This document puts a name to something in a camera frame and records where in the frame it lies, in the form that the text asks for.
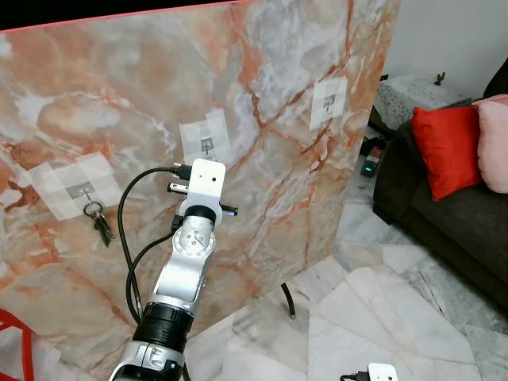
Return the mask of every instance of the lace tablecloth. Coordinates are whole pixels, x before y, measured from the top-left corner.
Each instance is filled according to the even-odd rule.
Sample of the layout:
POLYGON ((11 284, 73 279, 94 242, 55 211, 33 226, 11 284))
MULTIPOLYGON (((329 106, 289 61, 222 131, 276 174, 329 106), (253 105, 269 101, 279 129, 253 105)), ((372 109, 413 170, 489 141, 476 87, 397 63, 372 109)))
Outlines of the lace tablecloth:
POLYGON ((436 86, 428 77, 404 75, 379 83, 374 107, 390 129, 413 117, 414 107, 439 109, 463 101, 467 96, 449 87, 436 86))

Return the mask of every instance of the marble wall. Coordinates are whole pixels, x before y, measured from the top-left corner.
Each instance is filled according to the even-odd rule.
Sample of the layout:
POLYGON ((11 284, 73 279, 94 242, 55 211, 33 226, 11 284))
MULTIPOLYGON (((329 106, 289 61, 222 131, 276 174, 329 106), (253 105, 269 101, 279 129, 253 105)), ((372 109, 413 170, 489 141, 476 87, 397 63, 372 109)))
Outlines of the marble wall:
MULTIPOLYGON (((179 125, 224 110, 240 207, 217 250, 193 334, 331 253, 399 0, 255 0, 0 35, 0 308, 104 379, 135 328, 120 242, 88 217, 57 221, 25 171, 100 152, 120 188, 183 161, 179 125), (314 83, 348 78, 344 114, 310 131, 314 83)), ((140 184, 132 252, 167 232, 181 197, 140 184)), ((116 208, 106 211, 114 223, 116 208)), ((170 256, 140 266, 146 297, 170 256)))

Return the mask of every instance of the keyring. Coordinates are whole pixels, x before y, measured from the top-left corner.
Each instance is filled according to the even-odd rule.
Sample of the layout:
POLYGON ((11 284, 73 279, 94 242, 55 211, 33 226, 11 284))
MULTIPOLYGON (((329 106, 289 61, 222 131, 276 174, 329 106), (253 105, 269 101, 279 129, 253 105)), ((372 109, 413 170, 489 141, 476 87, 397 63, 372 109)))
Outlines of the keyring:
POLYGON ((83 213, 85 213, 86 216, 88 217, 93 217, 97 212, 101 213, 102 212, 102 205, 100 202, 97 202, 97 201, 90 201, 88 202, 84 207, 83 207, 83 213), (96 205, 98 206, 98 209, 97 210, 94 210, 93 212, 89 212, 88 209, 90 206, 92 205, 96 205))

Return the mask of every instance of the red pillow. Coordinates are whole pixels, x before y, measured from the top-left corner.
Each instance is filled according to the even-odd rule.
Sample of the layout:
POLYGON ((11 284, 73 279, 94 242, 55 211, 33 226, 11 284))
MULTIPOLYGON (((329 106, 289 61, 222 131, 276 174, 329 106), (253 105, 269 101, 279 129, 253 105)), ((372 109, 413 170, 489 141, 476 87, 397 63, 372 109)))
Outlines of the red pillow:
POLYGON ((482 182, 478 169, 479 118, 474 106, 414 108, 411 129, 427 164, 432 198, 482 182))

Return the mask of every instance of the robotic arm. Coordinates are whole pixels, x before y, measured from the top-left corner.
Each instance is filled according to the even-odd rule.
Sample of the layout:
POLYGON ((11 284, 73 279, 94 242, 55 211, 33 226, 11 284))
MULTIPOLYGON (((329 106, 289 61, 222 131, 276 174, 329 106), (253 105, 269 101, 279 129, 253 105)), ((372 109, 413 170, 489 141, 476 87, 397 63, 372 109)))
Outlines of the robotic arm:
POLYGON ((125 346, 109 381, 180 379, 187 334, 215 249, 214 228, 221 223, 223 213, 237 213, 236 209, 220 204, 224 177, 224 164, 196 159, 188 187, 169 185, 169 191, 187 194, 179 210, 183 223, 172 237, 171 258, 161 271, 133 339, 125 346))

